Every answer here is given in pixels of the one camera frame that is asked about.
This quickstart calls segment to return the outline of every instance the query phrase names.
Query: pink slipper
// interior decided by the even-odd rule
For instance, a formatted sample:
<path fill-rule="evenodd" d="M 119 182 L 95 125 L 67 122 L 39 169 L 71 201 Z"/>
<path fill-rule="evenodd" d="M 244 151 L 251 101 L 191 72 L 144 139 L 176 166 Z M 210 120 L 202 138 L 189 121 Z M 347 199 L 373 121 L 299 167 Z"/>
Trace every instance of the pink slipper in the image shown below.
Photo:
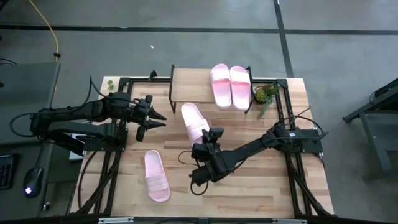
<path fill-rule="evenodd" d="M 170 198 L 170 187 L 163 169 L 162 159 L 156 150 L 147 151 L 145 159 L 145 180 L 149 196 L 155 202 L 165 202 Z"/>
<path fill-rule="evenodd" d="M 250 104 L 250 77 L 247 71 L 240 66 L 233 66 L 231 75 L 232 101 L 236 109 L 247 110 Z"/>
<path fill-rule="evenodd" d="M 210 82 L 213 88 L 214 100 L 219 109 L 231 106 L 231 77 L 225 64 L 218 64 L 211 69 Z"/>
<path fill-rule="evenodd" d="M 181 106 L 182 117 L 187 127 L 188 137 L 191 145 L 194 143 L 202 143 L 202 130 L 209 131 L 210 127 L 207 120 L 203 118 L 200 111 L 193 103 L 185 103 Z"/>

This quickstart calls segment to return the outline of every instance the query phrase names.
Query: yellow cable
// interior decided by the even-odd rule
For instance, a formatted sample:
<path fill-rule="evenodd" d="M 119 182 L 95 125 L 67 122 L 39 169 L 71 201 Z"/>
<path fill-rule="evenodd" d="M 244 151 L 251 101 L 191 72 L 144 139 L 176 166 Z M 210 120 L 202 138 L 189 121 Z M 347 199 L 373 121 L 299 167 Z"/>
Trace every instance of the yellow cable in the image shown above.
<path fill-rule="evenodd" d="M 42 17 L 42 19 L 44 20 L 44 22 L 47 24 L 47 26 L 49 27 L 49 29 L 51 30 L 52 35 L 54 36 L 54 40 L 55 40 L 55 46 L 56 46 L 56 51 L 55 53 L 59 54 L 58 52 L 58 40 L 57 40 L 57 36 L 55 36 L 54 31 L 52 30 L 49 22 L 47 22 L 47 20 L 45 19 L 45 17 L 43 16 L 43 14 L 39 11 L 39 9 L 35 6 L 35 4 L 32 2 L 32 0 L 29 0 L 29 2 L 32 4 L 32 6 L 36 9 L 37 13 L 39 13 L 39 15 Z M 55 61 L 58 62 L 58 56 L 55 56 Z"/>

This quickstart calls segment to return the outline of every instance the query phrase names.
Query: green plant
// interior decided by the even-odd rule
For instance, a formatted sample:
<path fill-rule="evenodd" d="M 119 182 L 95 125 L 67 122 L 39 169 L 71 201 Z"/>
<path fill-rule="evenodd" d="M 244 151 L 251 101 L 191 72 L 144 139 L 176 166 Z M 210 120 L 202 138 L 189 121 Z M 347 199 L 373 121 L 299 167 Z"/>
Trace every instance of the green plant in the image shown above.
<path fill-rule="evenodd" d="M 264 85 L 262 88 L 257 89 L 254 95 L 259 101 L 264 102 L 257 119 L 261 119 L 264 116 L 268 106 L 274 102 L 274 96 L 278 94 L 278 92 L 279 87 L 274 85 Z"/>
<path fill-rule="evenodd" d="M 108 89 L 109 90 L 113 90 L 114 89 L 114 84 L 113 84 L 112 80 L 108 81 Z"/>

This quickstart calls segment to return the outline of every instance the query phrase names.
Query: concrete floor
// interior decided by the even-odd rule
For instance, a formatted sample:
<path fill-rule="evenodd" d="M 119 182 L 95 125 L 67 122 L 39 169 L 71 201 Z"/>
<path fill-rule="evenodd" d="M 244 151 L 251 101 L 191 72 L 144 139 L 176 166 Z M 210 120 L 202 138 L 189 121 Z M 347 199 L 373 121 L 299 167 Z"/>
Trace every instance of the concrete floor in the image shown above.
<path fill-rule="evenodd" d="M 80 26 L 277 28 L 272 0 L 35 1 L 51 24 Z M 286 29 L 398 30 L 395 0 L 280 0 Z M 29 2 L 10 1 L 0 23 L 43 24 Z M 56 32 L 62 57 L 54 106 L 84 100 L 88 76 L 169 75 L 176 67 L 251 65 L 255 77 L 286 77 L 279 34 Z M 0 57 L 17 63 L 53 61 L 50 32 L 0 30 Z M 397 77 L 398 36 L 288 35 L 294 77 L 304 78 L 322 141 L 335 213 L 398 222 L 397 182 L 364 183 L 378 170 L 362 125 L 341 119 Z M 62 203 L 69 198 L 57 199 Z"/>

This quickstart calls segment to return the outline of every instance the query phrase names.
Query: wooden tabletop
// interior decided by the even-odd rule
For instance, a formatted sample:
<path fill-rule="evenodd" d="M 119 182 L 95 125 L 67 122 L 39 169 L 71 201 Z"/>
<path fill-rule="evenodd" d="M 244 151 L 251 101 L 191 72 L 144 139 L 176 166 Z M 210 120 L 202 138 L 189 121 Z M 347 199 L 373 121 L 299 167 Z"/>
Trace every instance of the wooden tabletop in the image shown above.
<path fill-rule="evenodd" d="M 102 93 L 109 93 L 108 80 L 118 85 L 120 77 L 104 77 Z M 308 99 L 304 81 L 301 78 L 288 78 L 290 99 L 294 114 L 308 108 Z M 172 113 L 168 95 L 168 83 L 136 83 L 133 98 L 153 95 L 154 108 L 167 117 L 167 126 L 146 132 L 144 142 L 135 140 L 137 124 L 128 124 L 129 138 L 126 151 L 122 153 L 118 181 L 114 195 L 112 216 L 140 217 L 239 217 L 239 218 L 290 218 L 294 216 L 292 199 L 284 156 L 274 149 L 267 149 L 250 157 L 235 173 L 217 183 L 209 183 L 208 190 L 202 196 L 190 191 L 188 175 L 195 169 L 192 165 L 178 162 L 177 156 L 190 150 L 185 125 L 177 103 L 176 114 Z M 202 115 L 211 127 L 224 128 L 219 139 L 221 150 L 235 149 L 259 136 L 262 136 L 276 121 L 276 105 L 270 105 L 264 118 L 257 120 L 261 106 L 253 104 L 249 113 L 233 108 L 220 111 L 213 103 L 196 103 Z M 311 111 L 303 114 L 311 118 Z M 311 129 L 313 124 L 298 119 L 297 126 Z M 171 189 L 170 200 L 157 203 L 150 199 L 144 182 L 144 154 L 148 150 L 158 150 Z M 81 188 L 84 203 L 98 185 L 104 153 L 99 152 L 88 165 Z M 319 158 L 311 154 L 302 154 L 307 184 L 314 196 L 326 210 L 333 213 L 325 171 Z M 194 162 L 189 153 L 181 156 L 184 162 Z M 194 187 L 201 192 L 204 186 Z M 298 190 L 300 208 L 304 211 L 302 194 Z M 103 207 L 107 197 L 103 197 Z M 75 191 L 71 212 L 77 210 L 77 190 Z"/>

